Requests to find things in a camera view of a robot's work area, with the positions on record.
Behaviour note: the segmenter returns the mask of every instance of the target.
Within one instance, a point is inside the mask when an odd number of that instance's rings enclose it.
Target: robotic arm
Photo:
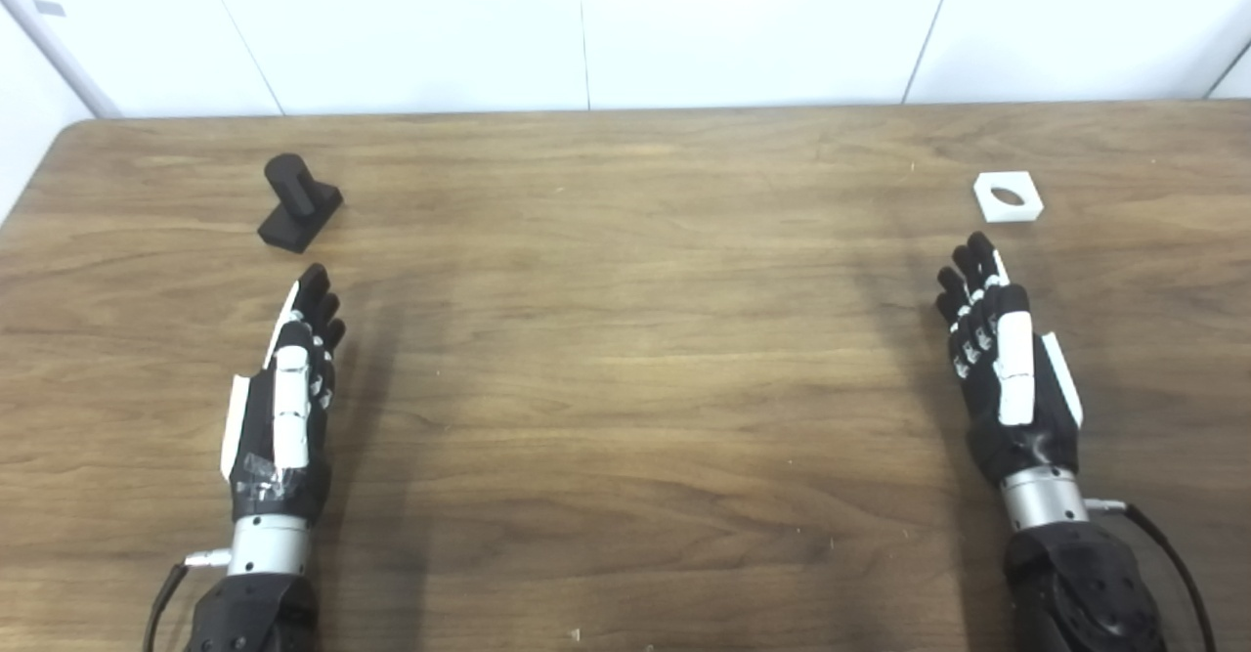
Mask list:
[[[314,648],[318,604],[304,568],[330,489],[323,448],[334,350],[344,334],[338,309],[325,269],[310,265],[286,295],[260,372],[235,377],[221,441],[234,539],[229,549],[194,552],[174,566],[153,603],[145,652],[193,567],[226,567],[226,576],[196,603],[186,649]]]
[[[1033,330],[1030,298],[1011,283],[982,233],[957,247],[957,273],[938,274],[938,312],[972,423],[967,442],[1000,489],[1015,534],[1003,571],[1022,652],[1163,652],[1156,603],[1130,548],[1090,519],[1125,513],[1147,529],[1186,579],[1207,649],[1207,616],[1185,564],[1132,506],[1086,501],[1077,487],[1082,407],[1055,334]]]

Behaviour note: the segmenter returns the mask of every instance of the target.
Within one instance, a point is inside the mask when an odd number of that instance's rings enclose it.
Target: white finger segment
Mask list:
[[[995,250],[995,269],[996,269],[995,274],[998,277],[997,280],[1000,285],[1007,285],[1012,283],[1011,280],[1008,280],[1008,270],[1003,268],[1003,257],[1000,257],[1000,250],[997,248]]]
[[[226,405],[226,430],[221,434],[221,478],[230,482],[230,469],[239,454],[239,438],[243,437],[243,415],[248,412],[248,390],[251,379],[234,377],[230,383],[230,404]]]
[[[303,469],[309,466],[309,353],[283,347],[274,358],[274,467]]]
[[[996,325],[1000,358],[995,372],[1000,377],[1000,423],[1026,425],[1033,422],[1033,320],[1018,310],[1000,318]]]
[[[269,368],[269,362],[274,357],[274,347],[278,345],[278,333],[283,330],[285,323],[300,319],[291,317],[291,308],[295,307],[295,295],[299,295],[300,282],[291,284],[291,290],[286,292],[286,302],[283,303],[283,309],[278,312],[278,322],[274,323],[274,332],[269,335],[269,345],[265,349],[265,359],[260,363],[260,368]]]
[[[1073,374],[1068,373],[1068,362],[1060,349],[1060,340],[1055,332],[1042,335],[1042,347],[1051,359],[1051,368],[1056,370],[1056,380],[1060,382],[1060,392],[1065,394],[1065,403],[1068,403],[1068,412],[1073,415],[1073,422],[1080,428],[1082,425],[1082,399],[1077,395],[1077,385],[1073,384]]]

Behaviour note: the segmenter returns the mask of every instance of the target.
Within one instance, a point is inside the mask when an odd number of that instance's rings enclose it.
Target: white wall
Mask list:
[[[280,114],[220,0],[16,0],[126,118]]]
[[[224,0],[286,114],[585,109],[579,0]]]
[[[583,0],[592,109],[898,104],[938,0]]]
[[[1251,96],[1251,50],[1242,54],[1238,63],[1230,69],[1225,80],[1216,85],[1212,96]]]
[[[908,103],[1205,96],[1251,0],[943,0]]]
[[[91,113],[0,6],[0,220],[63,128]]]

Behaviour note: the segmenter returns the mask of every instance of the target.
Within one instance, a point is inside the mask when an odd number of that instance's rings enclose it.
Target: wood grain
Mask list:
[[[229,377],[309,260],[349,325],[327,649],[1010,649],[929,303],[973,176],[1021,168],[1047,210],[991,233],[1082,390],[1085,492],[1158,519],[1245,649],[1248,135],[1251,103],[81,123],[0,229],[0,649],[136,646],[226,542]],[[347,198],[304,257],[255,235],[281,151]]]

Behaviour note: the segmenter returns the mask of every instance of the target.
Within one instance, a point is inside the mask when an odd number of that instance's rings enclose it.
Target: silver wrist cylinder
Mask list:
[[[304,573],[308,521],[293,516],[253,516],[235,522],[226,576]]]
[[[1060,467],[1020,471],[1000,484],[1013,531],[1090,519],[1073,472]]]

